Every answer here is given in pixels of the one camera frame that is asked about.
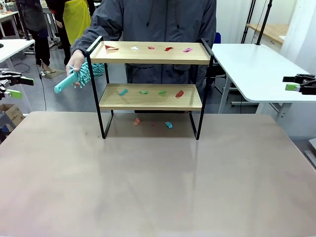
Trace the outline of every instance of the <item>black pole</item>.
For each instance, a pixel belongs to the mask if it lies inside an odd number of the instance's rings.
[[[268,17],[269,17],[269,13],[270,13],[271,7],[272,7],[272,0],[270,0],[270,2],[268,4],[266,16],[265,16],[265,19],[263,20],[261,31],[260,31],[260,34],[259,34],[258,41],[257,41],[256,45],[260,45],[260,41],[261,41],[263,32],[264,32],[266,24],[267,24],[267,20],[268,20]]]
[[[250,5],[250,10],[249,10],[249,13],[248,13],[248,18],[247,18],[246,24],[249,24],[250,21],[251,21],[251,18],[252,18],[252,14],[253,14],[253,10],[254,10],[254,8],[255,8],[255,5],[256,5],[256,0],[252,0],[251,5]],[[243,35],[242,35],[241,43],[245,43],[247,33],[248,33],[248,27],[245,26],[245,29],[243,30]]]

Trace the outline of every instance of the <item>person in background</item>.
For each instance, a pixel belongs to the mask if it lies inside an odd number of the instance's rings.
[[[68,40],[72,45],[80,38],[91,23],[95,10],[93,0],[46,0],[51,12],[55,13],[56,25],[66,29]]]
[[[36,64],[41,66],[45,74],[54,73],[49,67],[50,52],[48,31],[40,0],[17,0],[25,26],[35,40]]]
[[[78,71],[84,52],[98,38],[126,41],[199,42],[213,46],[216,34],[216,0],[104,0],[83,36],[72,45],[70,67]],[[126,64],[128,83],[188,83],[195,67],[190,65]],[[206,67],[199,67],[201,85]]]
[[[68,35],[67,35],[67,31],[65,29],[65,23],[62,20],[61,21],[61,25],[62,27],[57,26],[57,31],[58,31],[58,36],[60,38],[61,44],[63,46],[64,49],[64,54],[65,54],[65,59],[64,59],[64,64],[66,65],[70,59],[70,43],[69,43],[69,39],[68,39]]]

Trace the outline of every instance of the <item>shelf board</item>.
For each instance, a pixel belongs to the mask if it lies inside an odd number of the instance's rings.
[[[128,92],[119,95],[124,89]],[[180,91],[184,95],[176,98]],[[99,103],[101,110],[200,111],[202,103],[192,84],[108,84]]]
[[[119,48],[106,50],[105,45]],[[102,41],[90,55],[92,63],[140,63],[209,65],[210,56],[201,43]]]

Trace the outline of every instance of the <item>black clamp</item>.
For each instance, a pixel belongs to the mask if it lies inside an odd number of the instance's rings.
[[[283,82],[293,82],[299,84],[287,84],[285,90],[298,91],[303,95],[316,95],[315,75],[297,74],[295,77],[284,77]]]
[[[0,75],[0,81],[1,80],[8,80],[9,85],[34,85],[33,79],[23,77],[21,73],[17,72],[2,71],[2,75]]]

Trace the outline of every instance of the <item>robotic arm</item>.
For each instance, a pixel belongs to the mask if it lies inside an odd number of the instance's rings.
[[[285,90],[298,91],[302,93],[302,95],[316,95],[315,75],[297,74],[295,77],[284,77],[283,82],[296,83],[296,84],[287,84],[285,87]]]
[[[34,80],[23,77],[21,73],[2,71],[0,75],[0,100],[9,97],[22,98],[20,91],[7,89],[16,84],[34,85]]]

